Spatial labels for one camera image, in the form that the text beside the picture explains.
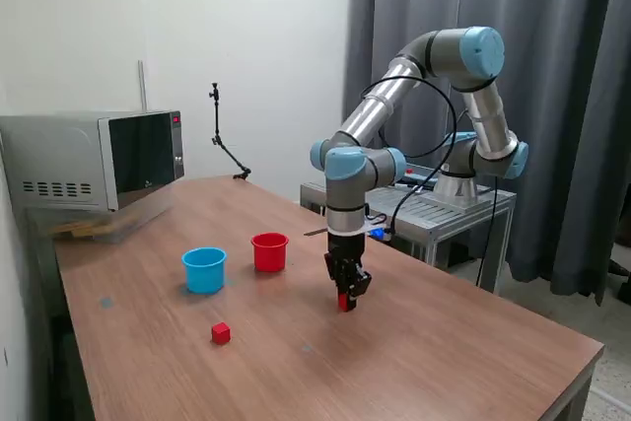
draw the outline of red block in gripper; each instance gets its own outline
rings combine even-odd
[[[217,345],[224,345],[230,340],[230,327],[225,322],[213,325],[213,342]]]

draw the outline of robotic arm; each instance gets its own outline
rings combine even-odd
[[[517,177],[524,169],[527,144],[508,128],[495,85],[503,65],[504,43],[491,28],[421,35],[398,52],[382,81],[337,132],[312,146],[312,165],[326,177],[328,253],[324,257],[343,311],[355,308],[371,282],[361,263],[365,234],[375,227],[366,219],[366,192],[397,182],[407,166],[395,148],[366,148],[405,95],[419,84],[405,77],[446,77],[463,95],[476,140],[458,141],[441,169],[435,192],[449,195],[453,179],[471,177],[476,171]]]

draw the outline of red plastic cup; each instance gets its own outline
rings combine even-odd
[[[285,268],[287,236],[276,232],[252,237],[254,246],[254,268],[258,271],[280,271]]]

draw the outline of metal rod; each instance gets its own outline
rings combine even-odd
[[[140,83],[140,104],[141,110],[146,112],[147,109],[147,85],[145,84],[145,63],[142,59],[138,60],[138,82]]]

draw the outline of blue cup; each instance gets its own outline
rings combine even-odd
[[[189,250],[181,257],[186,269],[186,287],[191,293],[212,295],[224,286],[226,253],[220,248]]]

